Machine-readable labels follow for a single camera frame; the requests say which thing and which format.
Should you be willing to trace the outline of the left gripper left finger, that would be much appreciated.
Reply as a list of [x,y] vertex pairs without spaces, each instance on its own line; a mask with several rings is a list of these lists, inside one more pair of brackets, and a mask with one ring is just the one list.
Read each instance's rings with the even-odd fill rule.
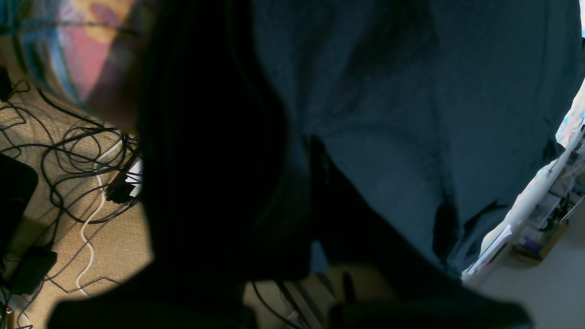
[[156,260],[96,297],[59,302],[49,329],[255,329],[245,280],[231,258]]

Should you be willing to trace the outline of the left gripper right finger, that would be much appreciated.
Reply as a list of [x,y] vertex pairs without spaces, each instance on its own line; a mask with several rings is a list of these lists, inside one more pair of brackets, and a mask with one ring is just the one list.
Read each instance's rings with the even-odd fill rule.
[[359,301],[343,279],[345,301],[329,313],[331,329],[532,329],[518,304],[474,293],[441,273],[389,225],[311,138],[316,238],[331,265],[371,266],[393,290],[381,301]]

